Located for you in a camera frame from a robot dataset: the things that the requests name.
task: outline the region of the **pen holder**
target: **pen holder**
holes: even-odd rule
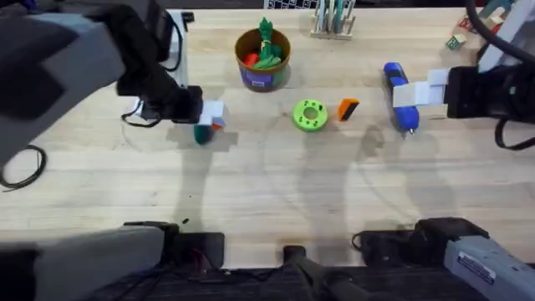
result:
[[[345,12],[346,3],[343,0],[318,0],[316,11],[312,16],[310,37],[350,40],[356,19],[351,14],[354,3],[355,0],[349,0],[347,12]]]
[[[260,52],[262,39],[258,28],[251,29],[236,41],[234,48],[236,61],[242,75],[243,83],[256,92],[269,92],[280,86],[288,76],[287,67],[290,60],[290,42],[278,30],[274,29],[272,34],[272,44],[278,45],[283,51],[281,63],[268,69],[255,69],[243,63],[248,54],[258,54]]]

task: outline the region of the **orange block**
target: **orange block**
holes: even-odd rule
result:
[[[338,106],[338,121],[347,121],[359,104],[358,99],[342,99]]]

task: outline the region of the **blue tool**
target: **blue tool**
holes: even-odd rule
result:
[[[394,87],[402,84],[408,84],[407,76],[399,63],[386,63],[383,71],[385,72],[386,83],[390,88],[390,94],[394,98]],[[420,123],[420,115],[415,106],[394,108],[395,119],[400,130],[408,131],[411,135],[415,133]]]

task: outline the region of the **red object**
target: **red object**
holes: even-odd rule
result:
[[[243,63],[249,67],[252,67],[254,64],[258,63],[258,61],[260,61],[258,54],[248,54],[243,60]]]

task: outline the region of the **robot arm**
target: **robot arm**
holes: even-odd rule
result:
[[[130,4],[86,3],[76,6],[84,15],[0,19],[0,168],[80,101],[115,81],[118,95],[143,100],[142,114],[199,121],[201,88],[180,86],[159,64],[169,56],[171,16],[155,2],[132,3],[149,6],[144,21],[141,9]],[[60,11],[73,10],[65,7]]]

